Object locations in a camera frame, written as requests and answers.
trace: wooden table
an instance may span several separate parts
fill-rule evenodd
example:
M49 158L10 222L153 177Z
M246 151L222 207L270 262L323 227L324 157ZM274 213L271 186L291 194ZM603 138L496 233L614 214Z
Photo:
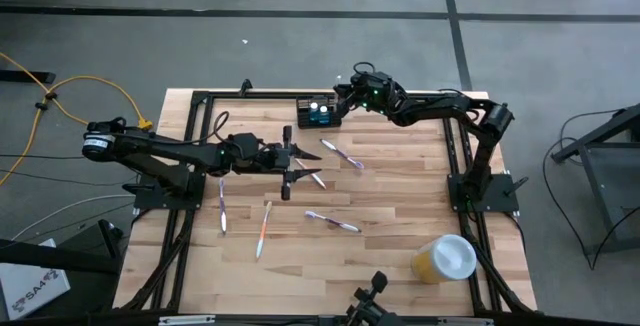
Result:
M159 134L182 139L192 91L167 90ZM484 92L468 94L487 97ZM307 161L307 166L323 169L319 176L327 190L305 178L294 184L291 200L285 202L280 200L280 177L229 174L225 176L228 232L223 236L218 180L207 177L203 207L191 238L181 312L344 314L355 301L353 292L369 287L371 277L381 270L389 285L376 300L389 311L400 315L472 314L467 281L421 284L409 266L414 250L443 234L460 231L448 201L445 178L450 170L440 120L400 128L358 109L339 129L298 130L294 100L216 100L213 117L224 110L231 117L222 135L253 132L273 142L281 140L283 126L294 125L294 142L323 158ZM199 115L198 131L201 119ZM320 144L320 138L363 162L366 170L360 172L338 158ZM464 170L462 158L459 164ZM499 149L492 166L494 172L504 169ZM273 201L268 238L256 262L268 201ZM305 210L357 225L363 232L307 219ZM135 224L114 306L129 301L158 263L167 215L167 211L155 210ZM523 302L535 308L518 230L503 214L486 214L486 223L496 267ZM167 280L172 279L170 271ZM479 279L483 300L489 305L483 272ZM171 288L170 282L167 285L165 291Z

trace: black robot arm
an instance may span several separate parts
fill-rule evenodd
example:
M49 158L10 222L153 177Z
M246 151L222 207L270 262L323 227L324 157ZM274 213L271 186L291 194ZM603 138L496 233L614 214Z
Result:
M217 136L221 127L217 125L218 120L214 125L214 133L209 136ZM282 175L281 197L288 200L291 183L320 171L289 169L291 157L320 159L291 143L291 133L291 126L285 126L282 143L265 143L252 133L241 133L220 139L219 143L194 144L206 138L182 142L137 127L127 127L123 118L116 118L89 123L82 154L97 162L121 163L155 179L164 193L177 198L188 198L197 188L193 185L196 180L194 173L207 173L215 177L222 177L231 171L237 174ZM184 164L168 165L152 156ZM189 170L188 165L193 166L194 171ZM135 193L137 189L129 185L128 190Z
M363 64L371 66L371 72L359 70L358 66ZM491 156L513 120L507 105L472 99L461 92L411 98L391 76L376 71L370 63L356 64L354 71L350 84L334 87L338 115L344 117L349 111L363 107L401 127L420 120L455 118L478 139L475 158L462 177L461 190L471 201L482 199L491 179ZM479 111L484 111L484 115L477 121Z

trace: concrete floor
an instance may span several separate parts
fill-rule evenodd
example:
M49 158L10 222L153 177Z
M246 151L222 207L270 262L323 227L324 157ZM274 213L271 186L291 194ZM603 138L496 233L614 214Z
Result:
M0 0L30 4L265 10L446 11L444 0ZM635 0L457 0L460 12L638 14ZM590 271L579 245L544 188L541 161L562 122L582 112L638 102L640 25L598 23L463 22L462 37L474 90L509 102L516 121L502 149L516 177L528 261L540 310L552 314L640 323L640 251L607 254ZM93 74L124 86L143 114L157 121L166 88L239 87L251 78L260 88L328 88L350 75L360 60L374 62L407 89L459 87L448 21L131 18L0 15L0 51L33 70L61 80ZM130 106L114 90L91 82L62 89L67 109L89 120L124 116ZM3 153L19 153L28 137L38 87L0 87ZM580 135L606 120L576 121ZM45 114L33 154L78 154L83 128L58 111ZM0 159L8 168L12 160ZM117 182L131 177L119 165L89 161L26 160L19 171ZM549 166L552 187L588 241L606 230L581 168ZM34 220L76 200L123 193L118 186L89 187L13 176L0 188L0 237L12 237ZM126 203L93 203L41 225L54 228ZM125 229L130 210L108 219ZM77 232L54 233L56 241Z

